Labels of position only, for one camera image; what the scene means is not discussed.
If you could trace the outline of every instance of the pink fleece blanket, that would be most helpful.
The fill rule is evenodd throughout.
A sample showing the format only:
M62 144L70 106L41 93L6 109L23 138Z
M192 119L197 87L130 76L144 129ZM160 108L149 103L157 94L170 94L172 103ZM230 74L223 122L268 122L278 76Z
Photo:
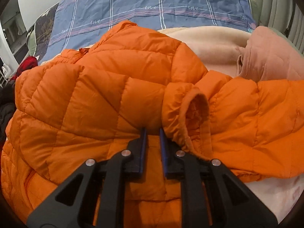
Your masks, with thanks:
M256 82L304 79L304 57L267 27L257 27L240 51L240 77Z

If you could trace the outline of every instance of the jacket sleeve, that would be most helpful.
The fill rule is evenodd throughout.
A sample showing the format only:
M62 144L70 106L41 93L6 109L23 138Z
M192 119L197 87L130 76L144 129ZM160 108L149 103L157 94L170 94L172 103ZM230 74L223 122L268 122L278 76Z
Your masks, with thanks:
M202 83L197 86L206 92ZM213 158L244 181L304 172L304 81L234 78L214 88L209 97Z
M208 100L194 85L207 72L200 59L181 42L172 61L171 83L164 92L162 127L167 137L183 150L210 160L212 148ZM205 147L197 152L200 144Z

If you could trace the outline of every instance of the bed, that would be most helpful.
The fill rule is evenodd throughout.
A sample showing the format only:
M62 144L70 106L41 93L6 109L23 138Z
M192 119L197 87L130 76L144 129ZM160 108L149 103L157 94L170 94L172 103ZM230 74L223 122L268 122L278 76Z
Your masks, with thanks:
M303 15L293 0L62 0L42 14L29 32L30 55L42 64L64 49L88 47L123 20L163 33L169 28L199 26L250 33L257 25L265 25L304 52ZM304 190L304 175L247 186L281 222Z
M35 23L30 52L39 63L63 49L97 42L117 23L131 20L154 30L218 25L251 32L255 22L248 0L62 0Z

